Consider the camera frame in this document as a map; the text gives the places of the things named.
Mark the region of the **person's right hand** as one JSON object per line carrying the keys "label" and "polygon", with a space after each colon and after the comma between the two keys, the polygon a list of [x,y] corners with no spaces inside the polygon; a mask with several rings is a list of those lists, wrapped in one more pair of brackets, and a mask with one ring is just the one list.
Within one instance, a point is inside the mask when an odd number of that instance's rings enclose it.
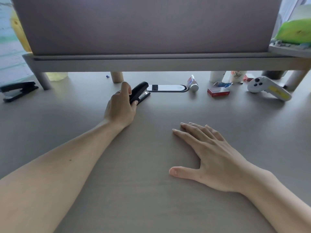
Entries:
{"label": "person's right hand", "polygon": [[[173,129],[174,135],[180,138],[180,132],[185,130]],[[200,159],[200,179],[189,179],[202,183],[210,188],[223,192],[240,193],[243,181],[242,166],[247,160],[229,143],[209,147],[199,144],[190,146]]]}

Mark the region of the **person's left hand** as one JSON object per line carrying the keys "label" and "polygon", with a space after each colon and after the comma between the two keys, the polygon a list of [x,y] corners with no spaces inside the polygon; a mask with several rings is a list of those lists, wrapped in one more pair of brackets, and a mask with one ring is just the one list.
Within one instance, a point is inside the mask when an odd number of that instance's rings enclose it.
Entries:
{"label": "person's left hand", "polygon": [[129,102],[131,93],[130,85],[122,82],[121,89],[111,97],[107,104],[104,121],[113,124],[118,130],[123,130],[134,120],[135,114],[131,113]]}

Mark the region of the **black stapler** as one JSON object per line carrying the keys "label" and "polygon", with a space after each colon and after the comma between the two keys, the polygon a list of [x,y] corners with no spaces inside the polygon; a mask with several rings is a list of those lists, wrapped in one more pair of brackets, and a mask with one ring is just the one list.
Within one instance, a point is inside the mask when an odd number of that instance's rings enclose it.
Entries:
{"label": "black stapler", "polygon": [[147,82],[141,82],[136,87],[132,89],[132,93],[129,96],[129,102],[132,105],[133,102],[137,101],[140,104],[144,101],[149,95],[150,92],[147,91],[149,84]]}

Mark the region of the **person's left forearm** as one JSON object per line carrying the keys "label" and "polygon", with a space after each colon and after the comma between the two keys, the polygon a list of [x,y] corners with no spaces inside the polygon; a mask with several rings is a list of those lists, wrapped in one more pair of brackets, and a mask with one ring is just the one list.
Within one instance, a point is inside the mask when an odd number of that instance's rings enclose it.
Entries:
{"label": "person's left forearm", "polygon": [[104,120],[0,179],[0,233],[53,233],[96,162],[132,120]]}

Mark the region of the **person's right forearm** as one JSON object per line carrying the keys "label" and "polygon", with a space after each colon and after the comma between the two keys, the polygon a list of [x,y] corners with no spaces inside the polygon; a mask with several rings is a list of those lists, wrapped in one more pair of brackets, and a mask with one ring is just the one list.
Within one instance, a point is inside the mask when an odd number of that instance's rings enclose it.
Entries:
{"label": "person's right forearm", "polygon": [[239,188],[277,233],[311,233],[311,207],[286,188],[270,171],[249,162],[241,170]]}

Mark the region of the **round wooden leg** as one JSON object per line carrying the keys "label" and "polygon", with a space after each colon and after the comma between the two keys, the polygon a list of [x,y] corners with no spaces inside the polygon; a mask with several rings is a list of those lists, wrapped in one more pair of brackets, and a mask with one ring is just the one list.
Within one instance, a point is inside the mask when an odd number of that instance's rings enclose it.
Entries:
{"label": "round wooden leg", "polygon": [[113,83],[122,83],[124,81],[123,72],[117,71],[117,72],[110,72],[111,79]]}

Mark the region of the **red staple box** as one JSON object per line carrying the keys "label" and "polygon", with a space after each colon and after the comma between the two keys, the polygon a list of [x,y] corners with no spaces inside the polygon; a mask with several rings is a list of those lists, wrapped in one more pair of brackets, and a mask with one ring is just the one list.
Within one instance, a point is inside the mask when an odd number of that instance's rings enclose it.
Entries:
{"label": "red staple box", "polygon": [[209,88],[207,90],[207,93],[212,97],[222,97],[222,96],[227,96],[230,94],[230,90],[226,87],[215,87],[215,88]]}

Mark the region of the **small white glue tube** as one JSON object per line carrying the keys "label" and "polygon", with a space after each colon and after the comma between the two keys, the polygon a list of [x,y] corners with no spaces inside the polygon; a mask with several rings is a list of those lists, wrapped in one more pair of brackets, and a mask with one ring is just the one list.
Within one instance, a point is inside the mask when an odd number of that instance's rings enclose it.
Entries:
{"label": "small white glue tube", "polygon": [[198,83],[194,77],[194,75],[191,75],[191,77],[187,80],[187,87],[189,91],[196,93],[199,89]]}

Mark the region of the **grey desk shelf riser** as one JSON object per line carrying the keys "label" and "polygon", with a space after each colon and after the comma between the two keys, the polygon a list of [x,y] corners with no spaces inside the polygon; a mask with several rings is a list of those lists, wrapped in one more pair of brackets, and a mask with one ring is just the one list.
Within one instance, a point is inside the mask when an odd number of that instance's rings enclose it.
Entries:
{"label": "grey desk shelf riser", "polygon": [[311,69],[311,51],[289,55],[264,53],[150,55],[33,55],[23,58],[44,90],[51,89],[46,72],[236,71]]}

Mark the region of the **plain white paper cup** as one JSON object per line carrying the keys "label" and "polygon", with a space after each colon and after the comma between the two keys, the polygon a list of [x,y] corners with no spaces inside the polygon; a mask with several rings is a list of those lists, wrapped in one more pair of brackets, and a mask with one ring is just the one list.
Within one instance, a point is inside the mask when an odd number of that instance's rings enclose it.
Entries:
{"label": "plain white paper cup", "polygon": [[226,71],[211,71],[209,82],[211,83],[222,82],[225,74],[226,74]]}

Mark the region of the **white handheld controller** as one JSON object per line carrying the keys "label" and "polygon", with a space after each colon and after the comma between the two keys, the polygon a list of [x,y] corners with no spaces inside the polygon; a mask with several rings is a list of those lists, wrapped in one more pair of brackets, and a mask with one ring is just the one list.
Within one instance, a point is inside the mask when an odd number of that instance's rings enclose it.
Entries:
{"label": "white handheld controller", "polygon": [[287,90],[265,76],[252,79],[247,85],[247,90],[251,93],[265,91],[281,101],[292,99],[292,95]]}

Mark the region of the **dark round container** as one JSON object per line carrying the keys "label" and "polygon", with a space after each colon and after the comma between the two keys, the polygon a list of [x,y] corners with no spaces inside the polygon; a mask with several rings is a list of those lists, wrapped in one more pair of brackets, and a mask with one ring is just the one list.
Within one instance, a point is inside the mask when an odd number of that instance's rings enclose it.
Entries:
{"label": "dark round container", "polygon": [[267,77],[271,80],[280,80],[282,79],[288,71],[279,71],[279,70],[267,70],[262,71],[261,76]]}

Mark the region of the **pale yellow plastic container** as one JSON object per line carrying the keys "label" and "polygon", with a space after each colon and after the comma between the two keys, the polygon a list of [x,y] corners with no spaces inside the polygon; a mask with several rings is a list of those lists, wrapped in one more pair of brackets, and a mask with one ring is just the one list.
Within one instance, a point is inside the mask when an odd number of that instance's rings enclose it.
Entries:
{"label": "pale yellow plastic container", "polygon": [[46,75],[51,82],[61,81],[68,77],[68,72],[47,72]]}

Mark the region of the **grey felt divider panel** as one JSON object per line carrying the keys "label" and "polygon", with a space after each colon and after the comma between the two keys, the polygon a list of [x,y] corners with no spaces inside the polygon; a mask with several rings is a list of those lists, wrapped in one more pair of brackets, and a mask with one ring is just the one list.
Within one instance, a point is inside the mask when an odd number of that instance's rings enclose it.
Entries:
{"label": "grey felt divider panel", "polygon": [[262,53],[282,0],[12,0],[34,55]]}

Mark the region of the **grey side tray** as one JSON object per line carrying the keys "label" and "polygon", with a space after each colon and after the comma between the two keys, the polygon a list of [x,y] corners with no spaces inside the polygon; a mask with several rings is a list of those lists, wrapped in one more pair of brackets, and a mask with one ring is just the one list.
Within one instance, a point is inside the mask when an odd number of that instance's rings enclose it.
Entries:
{"label": "grey side tray", "polygon": [[293,44],[272,39],[268,47],[268,52],[290,57],[311,59],[311,43]]}

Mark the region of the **black hole punch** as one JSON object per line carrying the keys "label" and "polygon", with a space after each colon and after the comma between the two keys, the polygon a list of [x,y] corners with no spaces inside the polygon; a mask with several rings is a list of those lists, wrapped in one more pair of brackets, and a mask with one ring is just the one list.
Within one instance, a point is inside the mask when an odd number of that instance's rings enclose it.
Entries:
{"label": "black hole punch", "polygon": [[0,86],[0,93],[4,95],[3,101],[9,103],[37,90],[38,88],[39,87],[34,81],[18,82]]}

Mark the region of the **green plush toy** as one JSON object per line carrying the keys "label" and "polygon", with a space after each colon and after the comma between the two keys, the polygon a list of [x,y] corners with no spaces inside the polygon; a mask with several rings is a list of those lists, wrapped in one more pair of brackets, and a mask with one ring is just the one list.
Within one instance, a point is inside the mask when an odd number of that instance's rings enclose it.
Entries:
{"label": "green plush toy", "polygon": [[276,40],[290,44],[311,44],[311,18],[285,22],[279,28]]}

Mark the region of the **yellow plush toy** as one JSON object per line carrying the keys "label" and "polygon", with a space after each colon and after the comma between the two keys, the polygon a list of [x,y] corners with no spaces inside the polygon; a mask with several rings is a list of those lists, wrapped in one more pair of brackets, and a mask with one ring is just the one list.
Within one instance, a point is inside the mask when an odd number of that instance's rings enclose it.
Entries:
{"label": "yellow plush toy", "polygon": [[32,53],[31,47],[29,45],[29,42],[26,38],[21,22],[14,8],[12,9],[11,16],[10,16],[10,25],[15,35],[17,36],[19,42],[21,43],[22,47],[24,48],[24,50],[26,52]]}

